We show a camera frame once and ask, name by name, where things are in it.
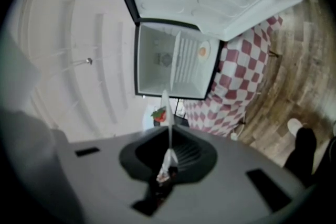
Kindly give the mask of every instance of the checkered tablecloth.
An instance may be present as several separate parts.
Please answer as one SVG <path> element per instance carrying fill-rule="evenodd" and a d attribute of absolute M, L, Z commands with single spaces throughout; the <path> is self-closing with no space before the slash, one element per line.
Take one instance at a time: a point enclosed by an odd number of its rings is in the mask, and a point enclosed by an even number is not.
<path fill-rule="evenodd" d="M 276 15 L 224 44 L 206 100 L 183 102 L 190 128 L 226 136 L 237 126 L 264 76 L 270 34 L 281 25 Z"/>

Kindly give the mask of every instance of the black rectangular slot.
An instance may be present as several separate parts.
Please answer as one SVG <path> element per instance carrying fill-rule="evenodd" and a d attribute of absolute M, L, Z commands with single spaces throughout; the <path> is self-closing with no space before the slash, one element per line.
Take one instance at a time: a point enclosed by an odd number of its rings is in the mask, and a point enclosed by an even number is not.
<path fill-rule="evenodd" d="M 99 148 L 97 147 L 90 147 L 90 148 L 85 148 L 84 150 L 79 150 L 79 151 L 75 151 L 77 157 L 83 157 L 85 155 L 89 155 L 95 152 L 99 152 Z"/>
<path fill-rule="evenodd" d="M 291 199 L 261 169 L 248 171 L 246 174 L 273 212 L 291 202 Z"/>

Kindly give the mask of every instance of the strawberry toy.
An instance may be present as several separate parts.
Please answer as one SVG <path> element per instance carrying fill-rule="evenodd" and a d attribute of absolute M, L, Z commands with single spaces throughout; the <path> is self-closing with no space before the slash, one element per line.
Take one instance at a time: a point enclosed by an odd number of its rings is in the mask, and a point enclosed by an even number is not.
<path fill-rule="evenodd" d="M 164 122 L 166 120 L 166 107 L 164 106 L 164 107 L 154 111 L 151 116 L 157 122 Z"/>

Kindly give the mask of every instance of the wooden floor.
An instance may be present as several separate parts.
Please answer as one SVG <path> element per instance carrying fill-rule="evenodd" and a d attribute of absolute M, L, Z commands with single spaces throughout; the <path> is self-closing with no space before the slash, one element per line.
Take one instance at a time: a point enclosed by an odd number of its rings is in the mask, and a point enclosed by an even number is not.
<path fill-rule="evenodd" d="M 280 15 L 271 44 L 280 57 L 269 58 L 239 139 L 282 166 L 295 141 L 287 121 L 297 118 L 316 134 L 316 166 L 336 120 L 336 24 L 325 0 L 304 0 Z"/>

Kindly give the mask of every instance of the red and white checkered tablecloth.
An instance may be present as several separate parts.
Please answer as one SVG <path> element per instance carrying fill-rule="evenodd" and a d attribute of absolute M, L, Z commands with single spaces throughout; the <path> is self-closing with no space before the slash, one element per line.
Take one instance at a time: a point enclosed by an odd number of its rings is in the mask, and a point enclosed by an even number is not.
<path fill-rule="evenodd" d="M 190 128 L 227 136 L 237 126 L 264 76 L 270 34 L 281 25 L 276 15 L 225 43 L 206 100 L 183 102 Z"/>

